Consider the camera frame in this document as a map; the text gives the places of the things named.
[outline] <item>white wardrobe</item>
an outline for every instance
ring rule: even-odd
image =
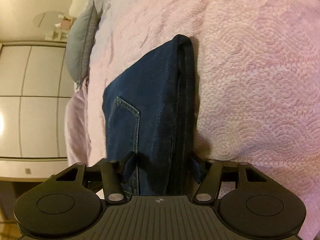
[[[65,47],[30,44],[0,51],[0,177],[47,178],[67,167],[64,114],[74,87]]]

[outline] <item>metal rivet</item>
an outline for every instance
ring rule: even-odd
[[[111,201],[120,201],[123,200],[123,195],[120,193],[113,193],[108,196],[108,199]]]
[[[211,196],[207,193],[201,193],[196,196],[196,199],[199,201],[209,201]]]

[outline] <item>jeans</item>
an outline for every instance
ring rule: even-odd
[[[185,192],[193,148],[194,55],[183,35],[153,49],[106,87],[108,160],[136,153],[137,168],[123,184],[132,195]]]

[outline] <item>bed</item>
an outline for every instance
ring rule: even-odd
[[[299,235],[314,239],[320,230],[320,0],[93,1],[103,13],[89,79],[66,114],[71,163],[93,165],[106,156],[105,87],[180,33],[191,38],[197,63],[195,152],[250,162],[294,192],[307,207]],[[77,114],[73,104],[81,105]],[[75,115],[81,115],[76,132]],[[77,140],[85,141],[82,150],[74,149]]]

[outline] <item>gray pillow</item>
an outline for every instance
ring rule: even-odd
[[[73,81],[82,84],[89,74],[89,60],[100,17],[93,1],[71,27],[66,45],[65,63]]]

